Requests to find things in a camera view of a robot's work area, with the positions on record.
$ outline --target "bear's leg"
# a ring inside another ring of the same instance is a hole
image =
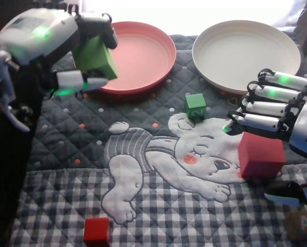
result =
[[[120,154],[109,161],[109,168],[115,184],[104,195],[102,208],[118,224],[131,222],[136,218],[131,201],[143,185],[141,166],[133,157]]]
[[[152,151],[147,152],[146,157],[150,166],[175,189],[198,193],[207,200],[225,202],[229,199],[230,188],[228,185],[217,184],[191,176],[178,164],[173,156]]]

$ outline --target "gray quilted fabric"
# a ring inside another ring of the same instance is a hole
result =
[[[203,93],[207,118],[225,118],[237,108],[233,95],[221,96],[197,73],[191,55],[195,37],[172,39],[177,58],[171,74],[140,103],[107,103],[91,96],[44,101],[11,246],[83,246],[84,219],[106,216],[101,200],[114,181],[104,147],[113,123],[173,138],[168,120],[184,112],[186,94]],[[72,61],[69,54],[56,67],[72,69]],[[298,75],[307,76],[304,63]],[[307,164],[286,145],[285,153],[288,164]],[[307,181],[307,166],[286,166],[279,179]],[[176,190],[149,171],[132,202],[137,218],[125,224],[111,220],[111,246],[292,246],[283,219],[294,209],[267,202],[264,186],[259,180],[234,184],[229,200],[219,203]]]

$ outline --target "red block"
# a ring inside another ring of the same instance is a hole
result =
[[[109,247],[109,219],[86,219],[83,241],[87,247]]]
[[[238,147],[243,178],[275,177],[286,164],[282,141],[245,132]]]

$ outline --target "green cube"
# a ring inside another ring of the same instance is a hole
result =
[[[185,96],[185,111],[188,118],[203,117],[206,113],[206,102],[203,94]]]
[[[80,43],[72,50],[72,55],[78,70],[96,70],[103,73],[108,80],[117,78],[117,68],[111,51],[99,36]]]

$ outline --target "bear's head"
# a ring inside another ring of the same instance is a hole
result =
[[[216,182],[242,182],[238,176],[238,146],[242,135],[222,131],[225,119],[209,118],[193,122],[185,113],[173,115],[169,129],[179,137],[175,146],[177,162],[191,175]]]

